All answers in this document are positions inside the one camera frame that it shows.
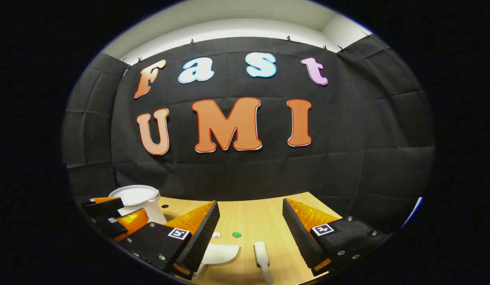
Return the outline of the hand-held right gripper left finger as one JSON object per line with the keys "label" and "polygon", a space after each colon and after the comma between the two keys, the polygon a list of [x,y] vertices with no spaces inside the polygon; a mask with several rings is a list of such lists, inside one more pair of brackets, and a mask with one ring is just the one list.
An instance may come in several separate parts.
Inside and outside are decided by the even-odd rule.
{"label": "hand-held right gripper left finger", "polygon": [[156,269],[192,278],[199,269],[220,217],[217,201],[208,202],[165,225],[140,219],[121,246]]}

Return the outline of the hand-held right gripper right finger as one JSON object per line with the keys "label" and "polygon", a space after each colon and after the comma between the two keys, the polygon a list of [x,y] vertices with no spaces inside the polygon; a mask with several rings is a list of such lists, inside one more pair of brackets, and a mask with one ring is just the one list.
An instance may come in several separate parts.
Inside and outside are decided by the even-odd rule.
{"label": "hand-held right gripper right finger", "polygon": [[314,276],[341,272],[364,260],[389,234],[354,216],[337,218],[293,199],[283,199],[282,215]]}

